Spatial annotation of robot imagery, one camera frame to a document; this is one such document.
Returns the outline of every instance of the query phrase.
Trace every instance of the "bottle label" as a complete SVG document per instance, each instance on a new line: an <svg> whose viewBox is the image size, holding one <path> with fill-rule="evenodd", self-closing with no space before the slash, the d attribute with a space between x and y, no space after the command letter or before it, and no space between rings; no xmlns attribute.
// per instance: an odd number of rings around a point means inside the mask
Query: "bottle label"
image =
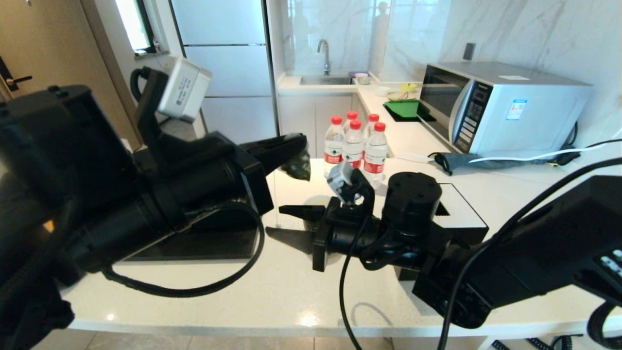
<svg viewBox="0 0 622 350"><path fill-rule="evenodd" d="M363 144L360 142L346 143L346 149L343 152L343 159L349 161L353 168L360 168L361 161L363 159Z"/></svg>
<svg viewBox="0 0 622 350"><path fill-rule="evenodd" d="M380 174L384 170L384 161L386 156L374 157L369 153L365 154L365 165L363 169L368 173Z"/></svg>
<svg viewBox="0 0 622 350"><path fill-rule="evenodd" d="M341 151L343 142L326 141L324 146L324 161L330 164L339 164L341 162Z"/></svg>

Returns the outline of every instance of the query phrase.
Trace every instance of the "plastic water bottle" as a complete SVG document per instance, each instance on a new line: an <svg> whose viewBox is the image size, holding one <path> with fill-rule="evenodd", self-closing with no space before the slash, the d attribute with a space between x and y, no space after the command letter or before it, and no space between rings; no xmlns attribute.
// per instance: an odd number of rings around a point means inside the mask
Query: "plastic water bottle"
<svg viewBox="0 0 622 350"><path fill-rule="evenodd" d="M365 165L363 175L369 183L377 189L383 180L384 161L387 158L387 138L384 135L384 123L374 125L374 133L371 134L365 144Z"/></svg>
<svg viewBox="0 0 622 350"><path fill-rule="evenodd" d="M343 160L350 162L352 167L358 169L363 160L363 133L361 121L351 120L350 130L346 134L346 142L343 144Z"/></svg>
<svg viewBox="0 0 622 350"><path fill-rule="evenodd" d="M345 133L341 127L342 118L340 115L333 115L330 118L330 127L324 137L324 177L328 178L330 170L342 161L343 143Z"/></svg>
<svg viewBox="0 0 622 350"><path fill-rule="evenodd" d="M350 130L350 122L353 120L356 120L358 117L358 113L355 111L349 111L348 113L346 113L346 123L343 125L343 132L345 132L346 134L348 133L348 131Z"/></svg>
<svg viewBox="0 0 622 350"><path fill-rule="evenodd" d="M363 128L363 145L367 144L367 140L369 140L371 134L374 133L374 125L378 122L380 116L377 114L370 114L367 118L367 125ZM363 159L365 159L365 150L363 150Z"/></svg>

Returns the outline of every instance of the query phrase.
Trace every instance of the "window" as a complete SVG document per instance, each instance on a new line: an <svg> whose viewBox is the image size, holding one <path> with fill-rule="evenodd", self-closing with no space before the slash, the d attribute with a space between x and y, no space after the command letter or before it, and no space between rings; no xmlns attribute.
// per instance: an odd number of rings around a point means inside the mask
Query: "window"
<svg viewBox="0 0 622 350"><path fill-rule="evenodd" d="M155 53L154 33L143 0L116 0L116 5L134 54Z"/></svg>

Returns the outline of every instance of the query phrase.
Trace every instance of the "refrigerator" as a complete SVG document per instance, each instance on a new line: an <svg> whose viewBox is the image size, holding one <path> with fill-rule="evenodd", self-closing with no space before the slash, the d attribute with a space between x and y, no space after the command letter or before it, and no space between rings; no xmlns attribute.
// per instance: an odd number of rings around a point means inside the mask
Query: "refrigerator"
<svg viewBox="0 0 622 350"><path fill-rule="evenodd" d="M170 0L184 55L212 73L208 132L235 143L277 136L276 94L262 0Z"/></svg>

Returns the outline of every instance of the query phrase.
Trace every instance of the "microwave label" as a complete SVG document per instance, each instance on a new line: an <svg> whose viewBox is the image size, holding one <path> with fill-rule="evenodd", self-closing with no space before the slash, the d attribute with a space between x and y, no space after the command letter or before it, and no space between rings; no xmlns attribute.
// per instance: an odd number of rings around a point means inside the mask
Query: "microwave label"
<svg viewBox="0 0 622 350"><path fill-rule="evenodd" d="M529 80L529 78L521 77L520 75L500 75L499 78L507 80Z"/></svg>
<svg viewBox="0 0 622 350"><path fill-rule="evenodd" d="M522 111L525 109L527 105L527 100L514 100L512 102L512 107L509 109L508 116L506 120L519 120L521 119Z"/></svg>

